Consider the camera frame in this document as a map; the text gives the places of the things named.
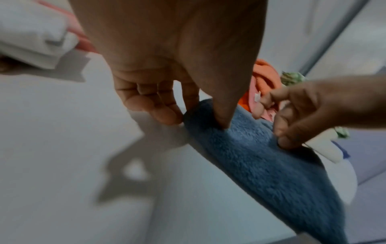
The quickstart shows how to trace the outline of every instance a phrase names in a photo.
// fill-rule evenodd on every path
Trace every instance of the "finger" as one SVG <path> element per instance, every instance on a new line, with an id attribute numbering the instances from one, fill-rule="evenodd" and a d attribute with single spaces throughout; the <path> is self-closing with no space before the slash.
<path id="1" fill-rule="evenodd" d="M 227 129 L 230 126 L 234 111 L 237 107 L 237 102 L 220 101 L 213 98 L 213 113 L 219 126 Z"/>
<path id="2" fill-rule="evenodd" d="M 289 98 L 290 90 L 288 87 L 274 89 L 260 99 L 252 111 L 252 116 L 255 119 L 258 119 L 263 114 L 264 109 L 269 109 L 274 103 L 279 103 L 281 101 L 288 100 Z"/>
<path id="3" fill-rule="evenodd" d="M 158 84 L 158 95 L 161 98 L 163 104 L 165 104 L 168 108 L 173 110 L 176 113 L 177 121 L 176 124 L 180 124 L 183 119 L 183 114 L 180 108 L 177 106 L 176 99 L 174 98 L 173 93 L 173 81 L 163 81 Z"/>
<path id="4" fill-rule="evenodd" d="M 294 122 L 279 137 L 278 144 L 284 149 L 301 146 L 303 143 L 319 135 L 321 132 L 334 126 L 333 116 L 322 110 Z"/>
<path id="5" fill-rule="evenodd" d="M 132 111 L 150 111 L 154 108 L 152 100 L 146 96 L 141 96 L 137 90 L 137 84 L 113 76 L 114 88 L 122 103 L 127 109 Z"/>
<path id="6" fill-rule="evenodd" d="M 200 88 L 194 82 L 181 83 L 182 97 L 186 106 L 186 110 L 190 110 L 200 102 Z"/>
<path id="7" fill-rule="evenodd" d="M 176 113 L 162 103 L 160 96 L 158 95 L 157 84 L 138 84 L 138 92 L 144 97 L 149 98 L 154 107 L 148 112 L 157 121 L 166 124 L 173 125 L 176 123 Z"/>
<path id="8" fill-rule="evenodd" d="M 280 110 L 273 121 L 273 133 L 276 136 L 281 136 L 288 127 L 299 119 L 299 112 L 291 103 L 287 104 L 282 110 Z"/>

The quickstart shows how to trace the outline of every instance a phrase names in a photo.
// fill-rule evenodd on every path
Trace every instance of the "blue fleece fabric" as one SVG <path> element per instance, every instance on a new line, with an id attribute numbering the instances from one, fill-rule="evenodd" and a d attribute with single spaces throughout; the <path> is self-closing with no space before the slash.
<path id="1" fill-rule="evenodd" d="M 272 123 L 254 120 L 241 107 L 221 130 L 211 99 L 188 111 L 184 124 L 219 169 L 295 232 L 323 244 L 347 243 L 343 204 L 311 149 L 282 150 Z"/>

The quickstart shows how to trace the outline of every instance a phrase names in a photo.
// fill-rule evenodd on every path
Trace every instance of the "hand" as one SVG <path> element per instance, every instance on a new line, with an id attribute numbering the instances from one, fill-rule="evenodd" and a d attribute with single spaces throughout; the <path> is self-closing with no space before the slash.
<path id="1" fill-rule="evenodd" d="M 272 90 L 252 111 L 289 100 L 275 116 L 273 133 L 279 146 L 291 149 L 335 126 L 386 127 L 386 77 L 358 76 L 309 81 Z"/>
<path id="2" fill-rule="evenodd" d="M 111 68 L 130 110 L 161 123 L 182 121 L 173 80 L 187 110 L 199 89 L 213 97 L 214 115 L 228 127 L 248 89 L 265 23 L 266 0 L 72 0 L 72 7 Z"/>

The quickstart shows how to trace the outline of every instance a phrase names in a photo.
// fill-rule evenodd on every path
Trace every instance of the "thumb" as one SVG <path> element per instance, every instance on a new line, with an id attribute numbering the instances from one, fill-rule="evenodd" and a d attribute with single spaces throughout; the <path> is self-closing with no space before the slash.
<path id="1" fill-rule="evenodd" d="M 317 110 L 309 116 L 294 122 L 280 135 L 278 144 L 283 149 L 292 149 L 316 137 L 328 128 L 333 127 L 328 113 Z"/>
<path id="2" fill-rule="evenodd" d="M 227 129 L 230 126 L 234 111 L 237 107 L 236 101 L 222 101 L 213 98 L 213 113 L 221 128 Z"/>

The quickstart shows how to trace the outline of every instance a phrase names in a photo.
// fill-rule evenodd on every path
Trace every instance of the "small white tag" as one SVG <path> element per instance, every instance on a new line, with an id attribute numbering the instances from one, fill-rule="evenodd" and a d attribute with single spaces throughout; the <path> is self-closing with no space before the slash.
<path id="1" fill-rule="evenodd" d="M 255 102 L 260 102 L 261 92 L 255 93 Z"/>

